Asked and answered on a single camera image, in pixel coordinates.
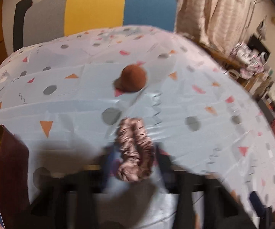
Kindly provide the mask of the pink satin scrunchie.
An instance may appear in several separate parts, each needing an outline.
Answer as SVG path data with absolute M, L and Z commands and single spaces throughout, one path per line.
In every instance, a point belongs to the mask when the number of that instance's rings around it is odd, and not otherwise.
M 122 158 L 117 177 L 125 182 L 140 182 L 149 178 L 155 161 L 155 146 L 144 121 L 138 117 L 122 119 L 116 142 Z

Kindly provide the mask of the brown felt hat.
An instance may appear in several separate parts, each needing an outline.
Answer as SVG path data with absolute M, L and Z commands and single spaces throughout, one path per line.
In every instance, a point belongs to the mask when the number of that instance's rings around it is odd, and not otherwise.
M 122 92 L 134 93 L 142 90 L 147 83 L 147 72 L 144 68 L 132 64 L 126 66 L 118 79 L 114 82 L 114 87 Z

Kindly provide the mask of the patterned light blue tablecloth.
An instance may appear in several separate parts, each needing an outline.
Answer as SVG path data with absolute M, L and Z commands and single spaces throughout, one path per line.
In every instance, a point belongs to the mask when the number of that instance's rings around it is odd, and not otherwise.
M 134 93 L 122 70 L 147 72 Z M 149 137 L 185 169 L 216 174 L 252 221 L 249 194 L 275 208 L 275 136 L 257 103 L 194 42 L 159 28 L 83 31 L 23 47 L 0 67 L 0 125 L 29 149 L 28 194 L 38 176 L 80 171 L 140 117 Z

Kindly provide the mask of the gold lined maroon box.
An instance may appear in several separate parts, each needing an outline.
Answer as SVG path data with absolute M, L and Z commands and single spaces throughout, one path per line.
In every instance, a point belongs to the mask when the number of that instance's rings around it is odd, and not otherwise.
M 29 149 L 0 125 L 0 214 L 5 228 L 16 228 L 29 206 Z

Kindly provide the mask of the wooden side table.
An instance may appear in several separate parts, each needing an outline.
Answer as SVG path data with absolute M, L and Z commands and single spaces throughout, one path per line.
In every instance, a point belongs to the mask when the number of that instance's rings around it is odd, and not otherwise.
M 201 47 L 204 51 L 206 51 L 223 69 L 225 69 L 226 72 L 231 69 L 240 72 L 240 69 L 244 67 L 244 65 L 237 61 L 234 57 L 225 56 L 223 53 L 220 53 L 215 49 L 205 46 L 205 44 L 199 43 L 194 39 L 190 40 Z M 257 78 L 258 76 L 252 76 L 248 80 L 245 80 L 242 77 L 239 77 L 237 79 L 237 82 L 242 85 L 244 89 L 249 91 L 257 81 Z

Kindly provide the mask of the floral cloth pile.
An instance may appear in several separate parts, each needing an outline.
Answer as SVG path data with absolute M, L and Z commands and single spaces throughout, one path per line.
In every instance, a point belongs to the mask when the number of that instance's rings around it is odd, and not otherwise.
M 243 66 L 240 68 L 241 78 L 248 80 L 253 75 L 264 71 L 268 54 L 251 50 L 245 42 L 237 43 L 232 49 L 231 55 Z

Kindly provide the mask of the beige patterned curtain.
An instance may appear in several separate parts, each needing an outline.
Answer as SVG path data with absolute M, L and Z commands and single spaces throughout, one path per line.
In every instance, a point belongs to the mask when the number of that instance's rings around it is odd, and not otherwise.
M 229 55 L 240 39 L 248 0 L 177 0 L 176 31 Z

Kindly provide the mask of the grey yellow blue chair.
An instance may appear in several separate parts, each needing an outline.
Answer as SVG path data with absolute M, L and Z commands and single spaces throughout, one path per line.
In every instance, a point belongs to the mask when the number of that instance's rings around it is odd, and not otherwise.
M 149 25 L 175 30 L 176 0 L 21 0 L 13 50 L 96 28 Z

